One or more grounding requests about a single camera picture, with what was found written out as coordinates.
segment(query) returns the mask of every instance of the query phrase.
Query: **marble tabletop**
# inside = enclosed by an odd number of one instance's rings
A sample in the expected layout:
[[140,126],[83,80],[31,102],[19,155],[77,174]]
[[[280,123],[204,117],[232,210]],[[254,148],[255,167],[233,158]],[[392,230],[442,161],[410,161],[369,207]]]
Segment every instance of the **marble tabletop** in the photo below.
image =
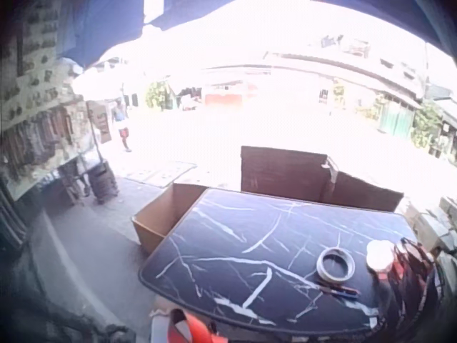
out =
[[[378,323],[366,245],[415,239],[397,214],[208,189],[139,273],[157,294],[228,324],[294,335],[369,332]],[[356,263],[357,301],[324,294],[316,261],[327,247]],[[338,274],[338,263],[327,267]]]

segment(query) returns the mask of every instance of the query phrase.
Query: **person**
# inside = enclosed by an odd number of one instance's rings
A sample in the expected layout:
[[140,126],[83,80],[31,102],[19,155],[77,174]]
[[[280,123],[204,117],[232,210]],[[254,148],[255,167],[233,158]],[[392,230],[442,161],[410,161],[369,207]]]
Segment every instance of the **person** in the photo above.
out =
[[124,106],[122,99],[116,100],[116,107],[113,108],[113,123],[114,126],[119,130],[119,134],[122,138],[122,144],[127,152],[131,152],[131,149],[127,145],[127,138],[129,137],[129,128],[127,127],[127,111]]

